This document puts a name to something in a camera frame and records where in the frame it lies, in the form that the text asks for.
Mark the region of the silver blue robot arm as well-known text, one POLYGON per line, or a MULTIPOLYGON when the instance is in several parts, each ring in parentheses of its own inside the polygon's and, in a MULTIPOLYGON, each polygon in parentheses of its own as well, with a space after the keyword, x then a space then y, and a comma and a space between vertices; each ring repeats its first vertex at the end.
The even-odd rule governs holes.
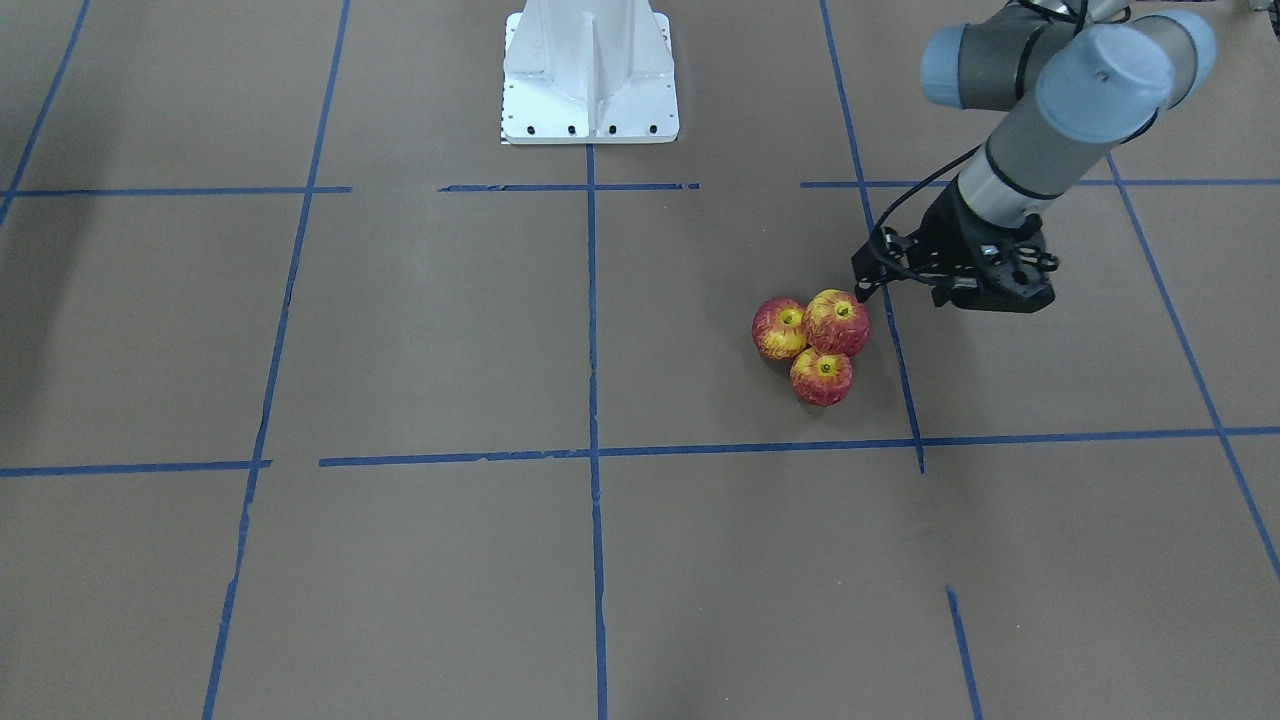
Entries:
POLYGON ((1219 44, 1193 12, 1125 18, 1125 1, 1009 1, 950 26, 922 55, 937 105, 998 111, 988 138, 908 234, 878 220, 852 255, 858 300, 883 286, 927 286, 936 306, 1037 313, 1059 260, 1044 211, 1115 147, 1184 104, 1215 68, 1219 44))

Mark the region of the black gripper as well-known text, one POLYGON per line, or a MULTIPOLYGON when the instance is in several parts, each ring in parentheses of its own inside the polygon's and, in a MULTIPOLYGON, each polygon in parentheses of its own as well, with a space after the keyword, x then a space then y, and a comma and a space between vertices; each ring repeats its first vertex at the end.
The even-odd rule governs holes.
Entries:
POLYGON ((916 191, 910 190, 893 201, 872 227, 867 242, 854 254, 852 293, 858 302, 867 304, 881 287, 895 281, 936 286, 945 277, 943 261, 938 256, 957 251, 966 228, 993 225, 969 208, 959 182, 952 179, 927 208, 920 225, 911 233, 900 234, 887 225, 887 220, 916 191))

